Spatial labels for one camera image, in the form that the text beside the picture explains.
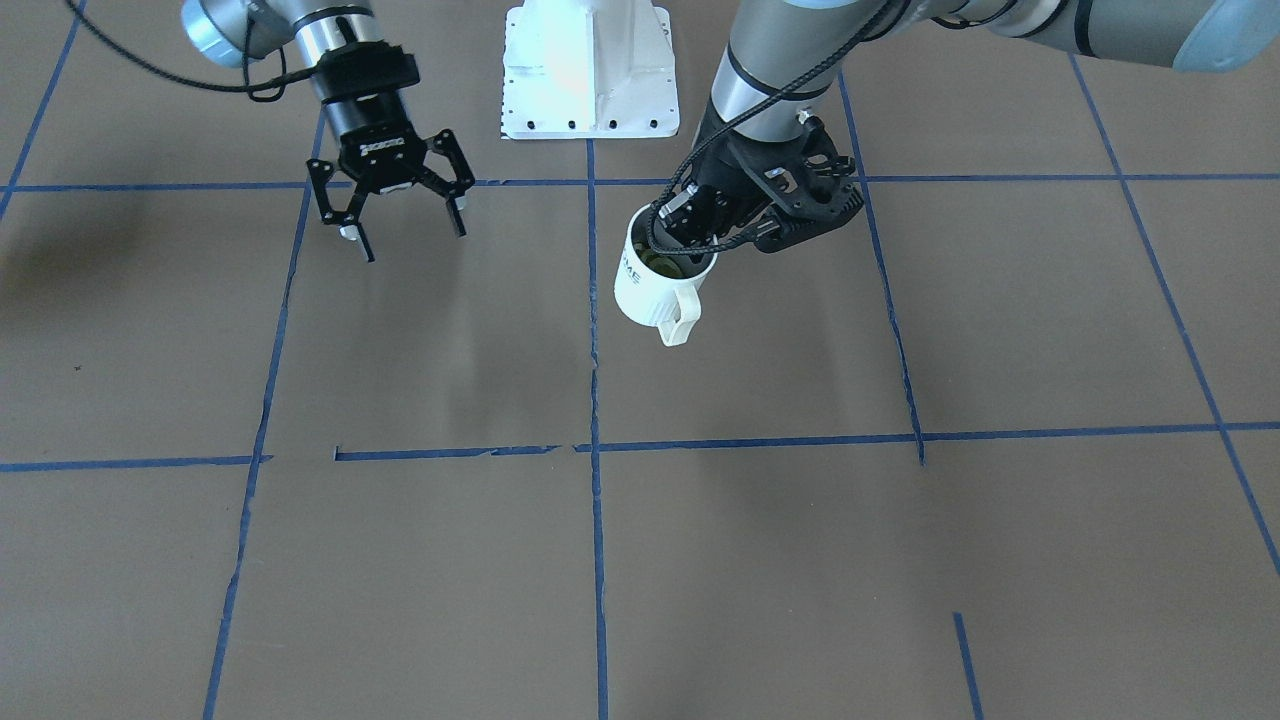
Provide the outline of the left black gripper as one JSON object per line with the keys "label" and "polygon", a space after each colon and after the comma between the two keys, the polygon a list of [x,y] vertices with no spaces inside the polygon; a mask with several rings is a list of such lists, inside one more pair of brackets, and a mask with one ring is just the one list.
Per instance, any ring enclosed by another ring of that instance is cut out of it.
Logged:
{"label": "left black gripper", "polygon": [[746,243],[736,236],[726,240],[736,225],[759,213],[767,196],[733,154],[746,149],[750,155],[773,150],[732,129],[696,158],[690,168],[690,183],[698,190],[682,190],[658,208],[655,249],[691,249],[722,243],[728,250]]}

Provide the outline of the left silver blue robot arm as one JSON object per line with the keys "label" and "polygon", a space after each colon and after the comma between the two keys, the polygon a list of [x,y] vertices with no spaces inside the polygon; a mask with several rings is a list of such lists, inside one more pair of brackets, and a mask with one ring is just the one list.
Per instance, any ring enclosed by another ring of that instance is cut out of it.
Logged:
{"label": "left silver blue robot arm", "polygon": [[689,155],[632,223],[704,268],[841,231],[878,176],[1116,170],[1087,67],[1208,83],[1277,40],[1275,1],[745,1]]}

